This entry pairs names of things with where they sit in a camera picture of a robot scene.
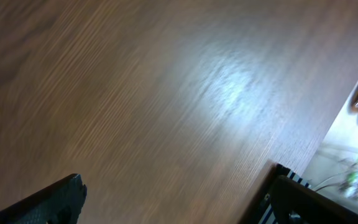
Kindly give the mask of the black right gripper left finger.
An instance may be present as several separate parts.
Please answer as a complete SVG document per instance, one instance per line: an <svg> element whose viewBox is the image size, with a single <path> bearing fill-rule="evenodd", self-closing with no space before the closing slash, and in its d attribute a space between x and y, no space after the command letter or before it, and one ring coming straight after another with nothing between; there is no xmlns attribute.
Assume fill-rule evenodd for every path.
<svg viewBox="0 0 358 224"><path fill-rule="evenodd" d="M76 224L87 187L81 175L67 177L0 211L0 224Z"/></svg>

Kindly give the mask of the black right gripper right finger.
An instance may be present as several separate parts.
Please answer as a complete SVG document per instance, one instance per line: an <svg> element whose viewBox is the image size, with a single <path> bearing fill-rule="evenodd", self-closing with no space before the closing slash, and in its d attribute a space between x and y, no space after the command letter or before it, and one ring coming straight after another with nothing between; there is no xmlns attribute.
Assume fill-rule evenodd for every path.
<svg viewBox="0 0 358 224"><path fill-rule="evenodd" d="M358 213L306 188L296 190L294 211L305 223L358 224Z"/></svg>

